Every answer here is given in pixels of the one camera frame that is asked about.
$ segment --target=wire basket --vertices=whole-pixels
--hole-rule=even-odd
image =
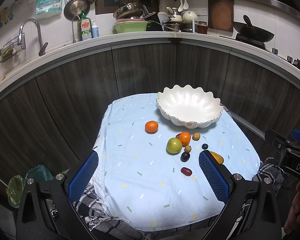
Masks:
[[[14,55],[19,54],[21,51],[26,49],[26,40],[25,34],[22,34],[21,44],[18,45],[18,37],[13,38],[11,41],[7,42],[3,49],[0,49],[0,63],[3,63],[13,57]]]

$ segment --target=glass jar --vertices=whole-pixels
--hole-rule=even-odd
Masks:
[[[198,22],[198,33],[200,34],[208,33],[208,25],[206,22]]]

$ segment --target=teal package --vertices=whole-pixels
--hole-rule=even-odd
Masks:
[[[46,18],[62,12],[62,0],[38,0],[37,18]]]

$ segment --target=bolt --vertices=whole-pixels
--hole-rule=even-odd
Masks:
[[[31,185],[33,182],[34,182],[34,179],[32,179],[32,178],[30,178],[30,179],[27,180],[27,183],[28,183],[29,185]]]
[[[234,177],[234,179],[236,179],[236,180],[242,179],[242,176],[241,176],[240,174],[238,174],[238,173],[233,174],[233,177]]]
[[[57,180],[62,180],[65,176],[62,173],[56,175]]]
[[[271,183],[271,179],[269,179],[269,178],[264,178],[263,180],[265,181],[266,184],[270,184]]]

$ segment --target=wall outlet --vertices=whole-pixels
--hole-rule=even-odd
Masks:
[[[200,8],[199,15],[203,15],[203,16],[208,15],[207,14],[207,8],[206,7],[205,8]]]

